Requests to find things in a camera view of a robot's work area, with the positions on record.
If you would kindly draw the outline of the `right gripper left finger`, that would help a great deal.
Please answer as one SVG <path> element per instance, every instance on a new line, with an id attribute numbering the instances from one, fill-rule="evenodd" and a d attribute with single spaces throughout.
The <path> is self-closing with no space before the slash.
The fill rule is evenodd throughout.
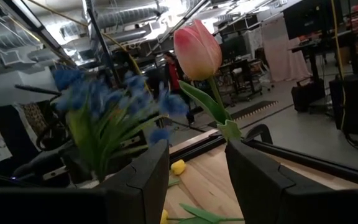
<path id="1" fill-rule="evenodd" d="M 99 184 L 103 209 L 94 224 L 159 224 L 169 179 L 169 145 L 160 140 Z"/>

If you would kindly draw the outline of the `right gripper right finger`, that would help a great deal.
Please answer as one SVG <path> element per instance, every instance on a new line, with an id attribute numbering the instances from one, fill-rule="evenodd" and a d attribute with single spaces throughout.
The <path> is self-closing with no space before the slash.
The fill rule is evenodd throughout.
<path id="1" fill-rule="evenodd" d="M 340 193 L 231 141 L 229 176 L 246 224 L 353 224 Z"/>

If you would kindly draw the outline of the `yellow artificial tulip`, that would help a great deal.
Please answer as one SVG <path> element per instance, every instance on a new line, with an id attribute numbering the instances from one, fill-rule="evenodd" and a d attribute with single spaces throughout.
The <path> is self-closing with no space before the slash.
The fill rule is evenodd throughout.
<path id="1" fill-rule="evenodd" d="M 169 221 L 177 221 L 176 224 L 221 224 L 227 222 L 244 222 L 243 218 L 222 217 L 184 203 L 180 203 L 179 206 L 193 216 L 188 218 L 169 217 L 168 212 L 163 210 L 160 224 L 168 224 Z"/>
<path id="2" fill-rule="evenodd" d="M 181 182 L 181 175 L 186 170 L 186 163 L 183 159 L 174 162 L 170 166 L 170 173 L 168 178 L 168 187 L 177 185 Z"/>

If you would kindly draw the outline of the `blue artificial flower bunch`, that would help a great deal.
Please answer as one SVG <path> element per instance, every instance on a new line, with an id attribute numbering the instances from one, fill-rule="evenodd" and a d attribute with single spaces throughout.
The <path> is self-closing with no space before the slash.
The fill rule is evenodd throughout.
<path id="1" fill-rule="evenodd" d="M 55 107 L 66 114 L 66 121 L 81 158 L 102 182 L 109 166 L 123 157 L 136 154 L 160 140 L 169 140 L 170 132 L 155 128 L 149 141 L 125 148 L 124 141 L 167 116 L 185 115 L 188 105 L 177 94 L 159 83 L 157 96 L 146 86 L 147 77 L 127 71 L 121 88 L 111 88 L 102 78 L 88 78 L 82 70 L 57 69 L 56 87 L 62 91 Z"/>

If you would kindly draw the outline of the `pink artificial tulip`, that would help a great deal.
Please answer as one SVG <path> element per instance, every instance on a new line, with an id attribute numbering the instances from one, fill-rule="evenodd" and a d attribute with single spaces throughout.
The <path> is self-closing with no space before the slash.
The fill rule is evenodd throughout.
<path id="1" fill-rule="evenodd" d="M 214 119 L 227 142 L 240 140 L 241 131 L 226 111 L 218 86 L 214 81 L 214 75 L 219 70 L 223 59 L 221 48 L 214 36 L 199 19 L 195 19 L 192 25 L 174 32 L 173 43 L 177 60 L 184 74 L 192 81 L 207 81 L 213 96 L 180 81 L 182 91 Z"/>

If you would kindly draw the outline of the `black floor mat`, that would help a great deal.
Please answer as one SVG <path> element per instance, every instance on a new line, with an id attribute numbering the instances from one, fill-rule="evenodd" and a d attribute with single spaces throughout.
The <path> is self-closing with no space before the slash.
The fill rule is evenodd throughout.
<path id="1" fill-rule="evenodd" d="M 250 117 L 256 113 L 259 113 L 269 107 L 275 106 L 277 103 L 278 101 L 260 101 L 254 105 L 251 105 L 247 108 L 244 108 L 231 114 L 231 118 L 233 121 L 239 121 L 246 117 Z"/>

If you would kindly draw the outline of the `small black case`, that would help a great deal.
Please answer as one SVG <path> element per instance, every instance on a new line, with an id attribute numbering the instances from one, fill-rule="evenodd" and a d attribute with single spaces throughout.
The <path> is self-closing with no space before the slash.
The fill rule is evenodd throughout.
<path id="1" fill-rule="evenodd" d="M 304 78 L 291 89 L 293 106 L 297 112 L 307 112 L 311 103 L 325 97 L 324 81 Z"/>

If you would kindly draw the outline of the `black work cart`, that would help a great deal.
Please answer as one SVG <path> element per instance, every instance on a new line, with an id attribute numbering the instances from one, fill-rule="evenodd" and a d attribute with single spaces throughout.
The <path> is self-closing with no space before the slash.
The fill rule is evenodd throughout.
<path id="1" fill-rule="evenodd" d="M 229 96 L 233 103 L 250 101 L 258 95 L 262 95 L 262 87 L 258 87 L 257 74 L 251 71 L 256 59 L 241 59 L 221 65 L 219 71 L 222 75 L 229 75 L 232 90 Z"/>

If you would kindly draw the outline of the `person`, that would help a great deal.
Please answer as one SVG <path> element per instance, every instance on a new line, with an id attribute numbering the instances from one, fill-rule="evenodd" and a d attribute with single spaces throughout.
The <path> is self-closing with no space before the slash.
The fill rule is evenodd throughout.
<path id="1" fill-rule="evenodd" d="M 179 84 L 179 81 L 189 84 L 190 79 L 184 74 L 177 58 L 171 52 L 165 52 L 163 57 L 165 59 L 164 74 L 169 82 L 170 91 L 173 94 L 180 95 L 188 107 L 190 107 L 190 97 L 183 92 Z"/>

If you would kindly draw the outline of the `white hanging cloth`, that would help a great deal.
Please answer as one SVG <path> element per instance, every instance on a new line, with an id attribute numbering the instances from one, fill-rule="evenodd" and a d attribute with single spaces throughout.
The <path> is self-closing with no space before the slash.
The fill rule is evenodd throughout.
<path id="1" fill-rule="evenodd" d="M 269 19 L 261 26 L 265 57 L 274 82 L 310 76 L 302 51 L 293 53 L 299 38 L 289 39 L 284 18 Z"/>

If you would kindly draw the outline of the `black monitor screen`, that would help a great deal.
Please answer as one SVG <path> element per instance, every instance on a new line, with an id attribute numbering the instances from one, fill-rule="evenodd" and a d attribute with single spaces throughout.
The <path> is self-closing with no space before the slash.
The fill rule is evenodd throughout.
<path id="1" fill-rule="evenodd" d="M 336 24 L 343 22 L 341 0 L 301 0 L 283 11 L 289 39 L 307 35 L 317 31 L 334 29 Z"/>

